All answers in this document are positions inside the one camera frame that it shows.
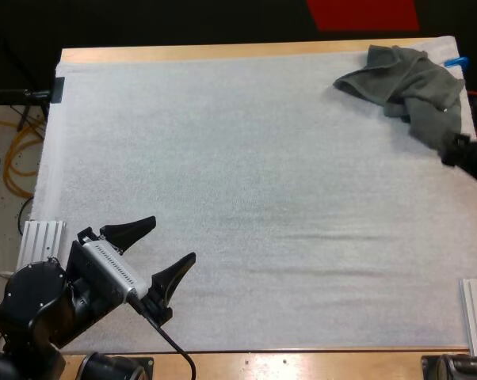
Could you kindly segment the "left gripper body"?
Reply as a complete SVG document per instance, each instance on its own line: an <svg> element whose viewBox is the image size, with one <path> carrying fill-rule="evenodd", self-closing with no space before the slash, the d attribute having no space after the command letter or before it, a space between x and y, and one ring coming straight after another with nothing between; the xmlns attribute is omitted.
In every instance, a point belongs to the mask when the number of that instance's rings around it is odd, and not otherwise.
<svg viewBox="0 0 477 380"><path fill-rule="evenodd" d="M67 262L66 279L74 299L77 326L90 327L122 304L160 327L172 308L158 313L144 279L110 243L90 227L77 234Z"/></svg>

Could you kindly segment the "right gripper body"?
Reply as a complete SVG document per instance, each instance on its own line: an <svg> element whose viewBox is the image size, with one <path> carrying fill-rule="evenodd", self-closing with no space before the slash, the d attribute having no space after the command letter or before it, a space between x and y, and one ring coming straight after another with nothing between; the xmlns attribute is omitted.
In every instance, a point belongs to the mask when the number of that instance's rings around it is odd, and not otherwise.
<svg viewBox="0 0 477 380"><path fill-rule="evenodd" d="M470 135L452 133L444 137L440 150L443 165L459 167L477 180L477 140Z"/></svg>

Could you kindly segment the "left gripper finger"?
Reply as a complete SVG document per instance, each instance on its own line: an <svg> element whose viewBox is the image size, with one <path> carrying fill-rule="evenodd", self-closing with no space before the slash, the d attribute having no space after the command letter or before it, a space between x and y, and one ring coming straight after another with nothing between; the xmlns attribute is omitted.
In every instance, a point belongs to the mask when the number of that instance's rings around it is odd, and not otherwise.
<svg viewBox="0 0 477 380"><path fill-rule="evenodd" d="M150 299L156 306L158 313L169 309L169 303L175 290L196 263L196 258L195 253L189 253L175 264L151 277Z"/></svg>
<svg viewBox="0 0 477 380"><path fill-rule="evenodd" d="M119 253L125 253L155 227L156 218L150 216L125 224L105 225L100 228L100 236L110 243Z"/></svg>

